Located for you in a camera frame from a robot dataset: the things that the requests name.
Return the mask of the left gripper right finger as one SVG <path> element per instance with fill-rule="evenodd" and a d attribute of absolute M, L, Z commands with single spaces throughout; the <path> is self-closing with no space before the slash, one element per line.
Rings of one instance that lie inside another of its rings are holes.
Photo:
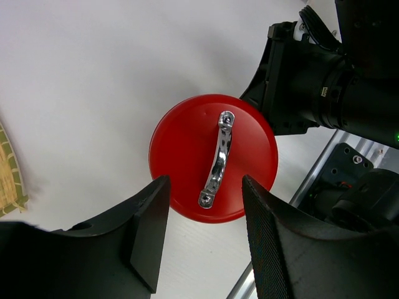
<path fill-rule="evenodd" d="M 242 193 L 259 298 L 397 298 L 398 227 L 355 232 L 284 202 L 250 176 Z"/>

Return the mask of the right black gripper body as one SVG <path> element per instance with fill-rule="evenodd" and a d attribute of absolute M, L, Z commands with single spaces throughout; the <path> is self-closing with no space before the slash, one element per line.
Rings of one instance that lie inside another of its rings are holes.
<path fill-rule="evenodd" d="M 294 39 L 296 22 L 269 27 L 260 63 L 240 99 L 253 106 L 276 136 L 299 135 L 319 127 L 317 102 L 341 57 L 321 49 L 304 34 Z"/>

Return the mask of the red round container lid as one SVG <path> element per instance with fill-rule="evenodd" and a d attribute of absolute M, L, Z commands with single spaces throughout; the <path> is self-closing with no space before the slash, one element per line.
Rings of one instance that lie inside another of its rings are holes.
<path fill-rule="evenodd" d="M 213 205 L 203 208 L 200 193 L 216 163 L 222 112 L 234 115 L 231 147 Z M 174 106 L 153 133 L 148 159 L 152 178 L 170 177 L 171 207 L 191 220 L 210 224 L 244 215 L 243 176 L 270 190 L 278 169 L 276 139 L 261 113 L 238 98 L 220 94 L 191 97 Z"/>

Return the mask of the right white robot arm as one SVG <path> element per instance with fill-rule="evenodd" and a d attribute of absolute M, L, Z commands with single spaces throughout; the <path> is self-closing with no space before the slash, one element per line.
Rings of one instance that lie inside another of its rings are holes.
<path fill-rule="evenodd" d="M 241 99 L 275 135 L 324 127 L 398 148 L 398 2 L 332 1 L 333 24 L 312 4 L 269 27 Z M 398 173 L 336 145 L 293 205 L 359 232 L 398 225 Z"/>

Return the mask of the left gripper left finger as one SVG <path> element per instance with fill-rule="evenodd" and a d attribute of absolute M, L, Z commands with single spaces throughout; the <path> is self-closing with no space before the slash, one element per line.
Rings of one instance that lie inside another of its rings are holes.
<path fill-rule="evenodd" d="M 1 222 L 2 298 L 150 298 L 170 206 L 161 176 L 69 230 Z"/>

